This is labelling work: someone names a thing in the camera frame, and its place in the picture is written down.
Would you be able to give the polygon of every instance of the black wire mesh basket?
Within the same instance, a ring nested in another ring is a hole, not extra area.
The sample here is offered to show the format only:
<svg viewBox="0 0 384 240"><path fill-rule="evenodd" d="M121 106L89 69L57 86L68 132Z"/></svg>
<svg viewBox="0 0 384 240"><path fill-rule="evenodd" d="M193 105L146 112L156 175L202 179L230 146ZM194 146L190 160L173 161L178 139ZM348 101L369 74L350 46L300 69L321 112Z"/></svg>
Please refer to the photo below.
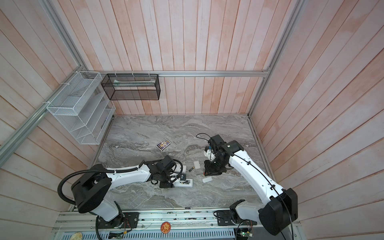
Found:
<svg viewBox="0 0 384 240"><path fill-rule="evenodd" d="M158 100L157 74L108 73L101 85L110 100Z"/></svg>

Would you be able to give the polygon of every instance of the red round sticker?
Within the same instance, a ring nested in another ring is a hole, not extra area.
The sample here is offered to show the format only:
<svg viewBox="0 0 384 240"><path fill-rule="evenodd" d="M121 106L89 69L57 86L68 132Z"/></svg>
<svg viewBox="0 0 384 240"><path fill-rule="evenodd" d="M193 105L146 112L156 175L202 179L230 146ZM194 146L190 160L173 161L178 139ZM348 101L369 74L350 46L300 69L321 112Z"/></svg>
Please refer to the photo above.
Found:
<svg viewBox="0 0 384 240"><path fill-rule="evenodd" d="M170 223L169 222L163 222L163 224L161 224L161 232L162 233L168 233L170 231Z"/></svg>

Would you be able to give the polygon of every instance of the round button badge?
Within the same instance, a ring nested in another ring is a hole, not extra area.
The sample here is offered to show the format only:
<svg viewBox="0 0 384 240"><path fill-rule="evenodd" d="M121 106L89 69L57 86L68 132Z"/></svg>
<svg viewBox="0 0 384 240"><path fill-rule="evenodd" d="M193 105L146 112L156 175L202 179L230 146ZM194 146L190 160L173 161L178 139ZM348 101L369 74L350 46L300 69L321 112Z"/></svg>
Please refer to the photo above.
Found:
<svg viewBox="0 0 384 240"><path fill-rule="evenodd" d="M160 230L164 234L168 233L170 231L170 223L169 222L163 222L163 224L161 224Z"/></svg>

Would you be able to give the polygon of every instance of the robotic arm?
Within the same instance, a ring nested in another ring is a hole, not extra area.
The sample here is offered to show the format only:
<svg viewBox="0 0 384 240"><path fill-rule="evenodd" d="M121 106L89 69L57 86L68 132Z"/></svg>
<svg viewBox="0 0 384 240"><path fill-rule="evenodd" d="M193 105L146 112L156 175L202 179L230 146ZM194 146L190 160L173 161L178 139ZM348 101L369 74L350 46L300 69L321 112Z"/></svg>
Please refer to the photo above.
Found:
<svg viewBox="0 0 384 240"><path fill-rule="evenodd" d="M208 140L209 147L204 154L208 160L204 162L205 176L221 175L226 172L226 165L238 170L255 189L266 206L259 209L259 219L263 226L273 235L278 234L297 215L297 195L292 189L284 190L282 186L269 178L249 157L237 141L225 142L219 135ZM101 216L112 227L119 227L124 220L124 214L116 202L106 194L109 190L133 183L148 182L157 184L160 188L192 187L192 179L185 176L186 166L180 161L165 156L156 161L141 162L134 167L104 168L96 164L91 169L75 172L65 177L58 186L59 196L70 204L78 207L79 213L91 212ZM71 177L83 174L71 187L74 200L64 196L62 186ZM242 202L235 208L241 219L252 220L257 216L257 209Z"/></svg>

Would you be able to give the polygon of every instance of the white wire mesh basket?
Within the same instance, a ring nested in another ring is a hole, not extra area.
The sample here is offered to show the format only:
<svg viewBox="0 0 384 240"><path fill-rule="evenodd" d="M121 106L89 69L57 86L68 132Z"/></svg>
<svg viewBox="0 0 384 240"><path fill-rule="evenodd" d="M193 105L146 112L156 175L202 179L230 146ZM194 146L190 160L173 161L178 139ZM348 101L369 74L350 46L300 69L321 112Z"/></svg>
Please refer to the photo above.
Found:
<svg viewBox="0 0 384 240"><path fill-rule="evenodd" d="M100 82L100 73L79 72L47 107L80 144L100 144L116 109L104 92L97 93Z"/></svg>

